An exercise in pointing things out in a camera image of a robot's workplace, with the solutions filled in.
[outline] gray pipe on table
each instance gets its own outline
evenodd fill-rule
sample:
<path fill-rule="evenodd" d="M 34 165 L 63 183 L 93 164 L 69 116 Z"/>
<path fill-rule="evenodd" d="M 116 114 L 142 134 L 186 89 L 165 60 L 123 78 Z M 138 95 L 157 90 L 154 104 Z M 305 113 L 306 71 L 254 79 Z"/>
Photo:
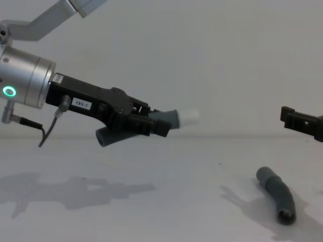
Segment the gray pipe on table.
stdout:
<path fill-rule="evenodd" d="M 282 179 L 268 167 L 257 171 L 261 186 L 272 196 L 276 203 L 277 220 L 282 225 L 292 225 L 296 221 L 293 195 Z"/>

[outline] gray tube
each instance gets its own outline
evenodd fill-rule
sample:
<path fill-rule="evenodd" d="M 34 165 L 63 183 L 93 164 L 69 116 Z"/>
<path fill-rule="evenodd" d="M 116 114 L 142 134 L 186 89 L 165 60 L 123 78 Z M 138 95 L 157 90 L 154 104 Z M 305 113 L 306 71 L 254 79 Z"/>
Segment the gray tube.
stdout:
<path fill-rule="evenodd" d="M 176 110 L 168 111 L 168 112 L 152 112 L 149 114 L 149 117 L 155 120 L 161 120 L 161 121 L 171 123 L 172 130 L 179 129 L 180 127 L 178 112 Z M 102 147 L 106 147 L 116 142 L 138 136 L 138 134 L 134 134 L 131 132 L 115 133 L 110 131 L 107 127 L 97 130 L 95 134 L 96 134 L 97 140 L 99 141 Z"/>
<path fill-rule="evenodd" d="M 296 221 L 296 210 L 293 195 L 288 186 L 268 167 L 257 171 L 261 186 L 276 202 L 277 220 L 282 225 L 291 225 Z"/>

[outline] white tip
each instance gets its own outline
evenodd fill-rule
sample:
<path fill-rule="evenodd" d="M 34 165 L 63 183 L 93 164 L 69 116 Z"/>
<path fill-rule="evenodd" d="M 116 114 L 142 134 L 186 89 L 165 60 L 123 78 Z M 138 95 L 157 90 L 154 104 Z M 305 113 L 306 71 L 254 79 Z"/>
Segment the white tip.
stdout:
<path fill-rule="evenodd" d="M 178 112 L 180 128 L 188 125 L 196 125 L 200 122 L 201 115 L 197 109 L 190 109 Z"/>

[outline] cable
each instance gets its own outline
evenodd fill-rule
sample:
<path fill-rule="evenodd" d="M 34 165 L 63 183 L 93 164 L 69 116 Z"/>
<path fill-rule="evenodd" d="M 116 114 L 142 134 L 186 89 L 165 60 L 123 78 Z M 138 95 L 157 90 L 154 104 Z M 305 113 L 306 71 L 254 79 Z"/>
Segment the cable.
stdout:
<path fill-rule="evenodd" d="M 67 96 L 67 95 L 64 95 L 62 98 L 61 98 L 61 102 L 60 102 L 60 105 L 59 105 L 59 108 L 56 110 L 55 112 L 55 117 L 47 131 L 47 133 L 43 136 L 42 140 L 40 141 L 38 147 L 42 147 L 42 145 L 45 143 L 45 141 L 47 140 L 47 138 L 50 136 L 52 130 L 54 129 L 55 125 L 56 125 L 56 122 L 57 122 L 57 119 L 62 116 L 62 114 L 66 111 L 69 110 L 69 107 L 71 105 L 71 102 L 72 102 L 72 99 Z"/>
<path fill-rule="evenodd" d="M 57 117 L 54 117 L 54 119 L 53 119 L 53 121 L 52 121 L 52 123 L 51 123 L 51 125 L 50 125 L 50 127 L 49 127 L 49 129 L 47 131 L 47 133 L 43 136 L 43 138 L 42 138 L 41 142 L 39 143 L 38 147 L 42 147 L 42 145 L 45 143 L 45 141 L 47 140 L 47 138 L 50 136 L 52 130 L 55 127 L 55 124 L 57 122 L 57 119 L 58 119 Z"/>
<path fill-rule="evenodd" d="M 41 132 L 42 132 L 42 138 L 41 140 L 43 140 L 46 136 L 46 131 L 44 130 L 44 128 L 41 128 Z"/>

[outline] black cable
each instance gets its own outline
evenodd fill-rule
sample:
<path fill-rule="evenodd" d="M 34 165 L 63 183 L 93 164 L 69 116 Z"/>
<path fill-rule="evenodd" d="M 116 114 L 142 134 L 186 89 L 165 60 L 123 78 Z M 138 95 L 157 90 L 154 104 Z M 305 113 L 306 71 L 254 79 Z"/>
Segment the black cable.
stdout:
<path fill-rule="evenodd" d="M 42 145 L 45 143 L 45 141 L 47 140 L 47 138 L 49 137 L 49 135 L 51 134 L 52 130 L 54 129 L 55 127 L 55 124 L 57 122 L 57 117 L 55 117 L 47 131 L 47 133 L 44 135 L 44 137 L 42 138 L 41 142 L 39 143 L 39 147 L 42 147 Z"/>
<path fill-rule="evenodd" d="M 41 128 L 41 132 L 42 132 L 42 138 L 41 138 L 41 140 L 43 140 L 43 139 L 45 139 L 46 131 L 44 130 L 44 128 Z"/>
<path fill-rule="evenodd" d="M 20 121 L 19 124 L 24 125 L 24 126 L 28 126 L 37 130 L 41 130 L 42 129 L 42 125 L 39 123 L 36 123 L 32 120 L 29 120 L 27 118 L 24 117 L 20 117 Z"/>

